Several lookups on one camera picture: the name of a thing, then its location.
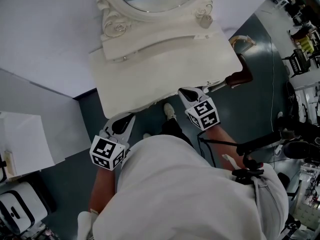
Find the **person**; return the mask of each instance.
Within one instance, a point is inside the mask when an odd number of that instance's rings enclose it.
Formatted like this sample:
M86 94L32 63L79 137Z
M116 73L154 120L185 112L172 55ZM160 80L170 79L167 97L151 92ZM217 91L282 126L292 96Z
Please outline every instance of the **person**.
M183 134L169 103L164 113L167 122L161 134L130 149L117 192L115 172L99 167L89 202L92 221L89 212L80 213L78 240L265 240L266 231L276 231L278 236L289 205L272 166L263 165L261 187L267 187L270 207L275 206L276 213L264 206L268 214L261 215L255 188L236 182L234 166L223 158L228 154L244 169L236 147L212 144L223 169L211 167ZM219 125L207 129L206 135L234 143Z
M292 19L295 18L295 16L306 7L306 2L304 0L291 0L291 3L288 3L284 6L284 9L287 11L287 13L290 15Z

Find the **black cable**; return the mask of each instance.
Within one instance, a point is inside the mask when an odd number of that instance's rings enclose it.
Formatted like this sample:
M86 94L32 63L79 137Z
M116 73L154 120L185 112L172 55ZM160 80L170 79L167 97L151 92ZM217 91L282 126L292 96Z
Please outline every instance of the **black cable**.
M200 149L200 155L203 157L203 158L205 158L205 152L203 151L203 149L201 148L201 145L200 145L200 136L202 135L202 134L204 134L206 131L204 130L204 131L202 131L202 132L200 132L200 133L198 133L197 134L197 141L198 141L198 146L199 146L199 149Z
M275 161L275 156L273 156L273 161L272 162L268 162L268 164L271 164L271 163L275 163L275 162L279 162L279 161L284 161L284 160L290 160L291 158L286 158L286 159L280 159L280 160L276 160Z
M270 123L271 123L271 129L274 132L274 126L272 124L272 110L274 107L274 95L275 95L275 60L274 60L274 49L272 44L272 38L270 37L270 45L271 45L271 58L272 58L272 99L271 99L271 111L270 111Z
M299 173L299 172L300 172L300 169L291 177L289 183L294 179L294 177L295 177L295 176L297 175L297 173Z
M232 143L228 141L220 141L220 140L214 140L214 139L204 139L204 138L199 138L201 142L203 143L215 143L215 144L223 144L223 145L228 145L228 146L239 146L237 143Z
M197 141L198 141L198 145L199 145L199 149L200 149L200 155L201 155L203 158L205 158L205 152L204 152L203 149L201 148L200 142L203 140L203 138L200 138L200 136L201 136L202 134L204 134L205 132L206 132L206 131L204 130L204 131L202 131L202 132L200 132L200 133L197 134ZM204 144L205 144L205 145L208 147L208 149L209 149L210 156L211 156L211 160L212 160L212 163L213 163L213 167L217 168L217 165L216 165L216 162L215 162L215 159L214 159L214 155L213 155L213 153L212 153L212 150L211 150L209 144L206 143L206 142L204 142Z
M215 159L214 159L214 155L212 154L211 147L210 147L209 144L206 143L206 142L205 142L204 144L206 144L206 146L208 147L208 149L209 149L209 151L210 151L210 156L211 156L211 159L212 159L212 162L213 162L213 167L217 168L216 162L215 162Z

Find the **white sneaker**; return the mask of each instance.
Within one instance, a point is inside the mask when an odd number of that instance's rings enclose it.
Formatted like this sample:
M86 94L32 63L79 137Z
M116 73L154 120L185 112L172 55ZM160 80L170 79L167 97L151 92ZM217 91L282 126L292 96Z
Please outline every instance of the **white sneaker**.
M166 115L166 119L167 119L167 120L170 120L170 119L172 119L172 118L174 118L175 120L177 120L177 116L176 116L176 114L175 114L175 110L174 110L174 108L171 106L170 103L164 104L164 106L163 106L163 111L164 111L164 113L165 113L165 115Z
M150 134L150 133L145 133L144 135L143 135L143 139L146 139L146 138L149 138L149 137L151 137L152 135Z

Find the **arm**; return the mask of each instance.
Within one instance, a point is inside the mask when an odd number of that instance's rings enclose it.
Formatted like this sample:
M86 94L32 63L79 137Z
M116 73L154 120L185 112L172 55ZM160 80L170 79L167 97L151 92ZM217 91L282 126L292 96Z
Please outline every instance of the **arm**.
M111 198L116 194L115 172L104 168L98 169L89 202L92 209L101 213Z
M215 125L209 129L206 130L206 135L210 140L216 140L216 141L224 141L224 142L231 142L236 143L226 132L223 130L220 125ZM239 156L237 153L237 147L236 146L229 146L224 144L215 144L210 143L210 145L214 148L214 150L217 152L219 160L222 164L223 169L234 171L235 168L232 166L232 164L225 160L222 155L226 154L234 159L236 164L244 169L246 168L243 163L243 156Z

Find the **black handle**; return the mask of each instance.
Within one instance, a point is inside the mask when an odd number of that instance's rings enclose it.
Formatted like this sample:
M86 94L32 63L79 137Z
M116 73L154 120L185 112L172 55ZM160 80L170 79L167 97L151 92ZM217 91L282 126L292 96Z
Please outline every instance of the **black handle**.
M278 142L280 140L281 140L281 134L280 134L280 131L277 130L263 137L251 140L243 144L239 144L238 147L236 148L236 152L239 154L239 156L243 156L245 154L250 154L251 152L257 149L260 149L264 146Z

